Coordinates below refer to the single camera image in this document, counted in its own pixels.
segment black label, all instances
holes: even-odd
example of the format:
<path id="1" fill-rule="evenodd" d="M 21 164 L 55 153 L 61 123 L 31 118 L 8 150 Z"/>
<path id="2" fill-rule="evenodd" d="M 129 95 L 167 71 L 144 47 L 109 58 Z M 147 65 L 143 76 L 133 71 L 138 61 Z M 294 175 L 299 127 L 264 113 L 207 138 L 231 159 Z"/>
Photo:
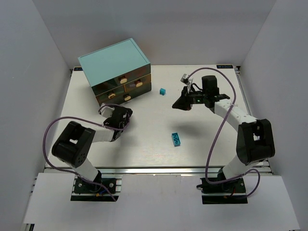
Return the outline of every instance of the black label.
<path id="1" fill-rule="evenodd" d="M 216 65 L 217 69 L 233 69 L 232 65 Z"/>
<path id="2" fill-rule="evenodd" d="M 74 67 L 74 71 L 82 71 L 82 67 Z"/>

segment drawer handle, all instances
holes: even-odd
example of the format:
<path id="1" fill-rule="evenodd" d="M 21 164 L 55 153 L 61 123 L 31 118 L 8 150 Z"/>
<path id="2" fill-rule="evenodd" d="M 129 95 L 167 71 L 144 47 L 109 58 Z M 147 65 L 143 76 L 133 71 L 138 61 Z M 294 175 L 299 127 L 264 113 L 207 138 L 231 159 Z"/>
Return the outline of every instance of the drawer handle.
<path id="1" fill-rule="evenodd" d="M 127 82 L 127 78 L 122 78 L 120 79 L 120 84 L 126 83 Z"/>
<path id="2" fill-rule="evenodd" d="M 125 101 L 128 101 L 128 100 L 130 100 L 130 99 L 131 99 L 131 96 L 130 96 L 130 95 L 124 96 L 124 100 L 125 100 Z"/>
<path id="3" fill-rule="evenodd" d="M 114 93 L 110 93 L 110 94 L 108 95 L 108 98 L 111 99 L 111 98 L 115 97 L 115 95 L 116 95 L 116 94 L 114 94 Z"/>
<path id="4" fill-rule="evenodd" d="M 140 80 L 136 81 L 136 87 L 137 88 L 141 87 L 142 85 L 143 85 L 143 83 Z"/>

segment teal cabinet top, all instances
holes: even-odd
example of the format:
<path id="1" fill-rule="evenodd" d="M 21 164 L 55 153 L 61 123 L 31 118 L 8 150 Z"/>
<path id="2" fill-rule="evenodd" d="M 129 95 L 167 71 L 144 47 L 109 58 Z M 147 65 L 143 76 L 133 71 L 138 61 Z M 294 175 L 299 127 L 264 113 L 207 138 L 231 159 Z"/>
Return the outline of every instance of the teal cabinet top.
<path id="1" fill-rule="evenodd" d="M 150 64 L 131 38 L 78 59 L 91 87 Z"/>

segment tabletop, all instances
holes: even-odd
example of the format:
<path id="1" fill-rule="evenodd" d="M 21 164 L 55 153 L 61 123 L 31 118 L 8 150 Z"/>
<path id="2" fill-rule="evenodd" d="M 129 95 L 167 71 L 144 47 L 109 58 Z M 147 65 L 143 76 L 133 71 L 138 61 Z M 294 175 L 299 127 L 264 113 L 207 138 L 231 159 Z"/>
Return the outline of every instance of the tabletop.
<path id="1" fill-rule="evenodd" d="M 200 167 L 206 158 L 222 118 L 204 105 L 194 105 L 190 111 L 172 109 L 184 84 L 183 74 L 190 74 L 200 67 L 216 65 L 157 65 L 151 67 L 152 91 L 123 104 L 133 110 L 129 127 L 115 142 L 93 143 L 88 159 L 95 167 Z M 244 99 L 234 69 L 220 69 L 233 83 L 236 104 L 246 111 Z M 201 77 L 215 75 L 221 94 L 233 99 L 228 82 L 219 73 L 201 70 L 193 81 L 202 86 Z M 160 95 L 164 88 L 166 94 Z M 104 118 L 98 114 L 99 105 L 83 71 L 74 71 L 61 116 L 76 116 L 97 123 Z M 70 120 L 58 122 L 53 143 Z M 78 121 L 85 127 L 91 125 Z M 181 145 L 175 147 L 171 134 L 177 132 Z M 212 154 L 211 166 L 224 166 L 236 155 L 237 132 L 225 124 Z M 49 160 L 57 167 L 68 167 L 49 151 Z"/>

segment small blue block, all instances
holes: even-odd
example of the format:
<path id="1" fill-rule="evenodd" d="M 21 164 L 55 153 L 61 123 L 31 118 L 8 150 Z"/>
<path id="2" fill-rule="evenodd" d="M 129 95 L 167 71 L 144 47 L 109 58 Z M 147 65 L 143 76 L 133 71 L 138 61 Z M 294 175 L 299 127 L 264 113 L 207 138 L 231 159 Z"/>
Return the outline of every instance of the small blue block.
<path id="1" fill-rule="evenodd" d="M 173 140 L 173 144 L 175 147 L 178 147 L 181 145 L 181 142 L 180 142 L 180 138 L 179 138 L 179 135 L 178 133 L 172 133 L 171 134 L 171 137 L 172 137 L 172 140 Z"/>
<path id="2" fill-rule="evenodd" d="M 165 90 L 165 89 L 161 88 L 161 89 L 159 90 L 159 94 L 165 95 L 165 93 L 166 93 L 166 90 Z"/>

